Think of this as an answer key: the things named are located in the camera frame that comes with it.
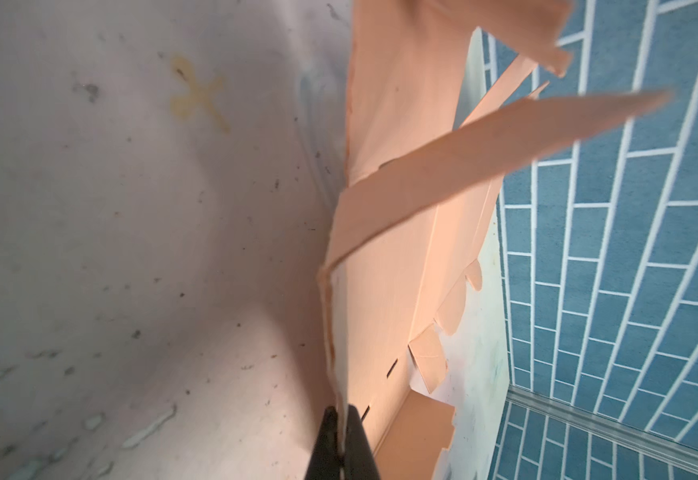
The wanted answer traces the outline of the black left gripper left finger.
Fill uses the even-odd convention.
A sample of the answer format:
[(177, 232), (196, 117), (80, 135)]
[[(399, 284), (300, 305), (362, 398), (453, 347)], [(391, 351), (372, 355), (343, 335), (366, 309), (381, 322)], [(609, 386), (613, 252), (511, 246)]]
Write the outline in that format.
[(333, 406), (325, 409), (308, 463), (305, 480), (339, 480), (341, 457), (338, 451), (338, 414)]

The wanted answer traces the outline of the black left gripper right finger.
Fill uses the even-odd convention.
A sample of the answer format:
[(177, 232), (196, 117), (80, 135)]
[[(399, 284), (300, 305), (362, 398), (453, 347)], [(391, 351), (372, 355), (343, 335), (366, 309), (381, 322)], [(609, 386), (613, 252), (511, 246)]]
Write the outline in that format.
[(347, 480), (379, 480), (370, 444), (361, 416), (353, 405), (348, 407), (343, 455), (343, 478)]

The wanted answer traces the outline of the pink paper box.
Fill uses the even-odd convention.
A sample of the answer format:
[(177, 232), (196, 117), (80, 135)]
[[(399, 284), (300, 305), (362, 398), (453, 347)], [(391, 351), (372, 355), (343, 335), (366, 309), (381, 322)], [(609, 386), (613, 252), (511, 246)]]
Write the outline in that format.
[(446, 378), (503, 178), (651, 113), (665, 90), (542, 98), (563, 76), (568, 1), (357, 1), (346, 91), (346, 188), (318, 273), (343, 455), (357, 408), (380, 479), (429, 479), (455, 410), (410, 388)]

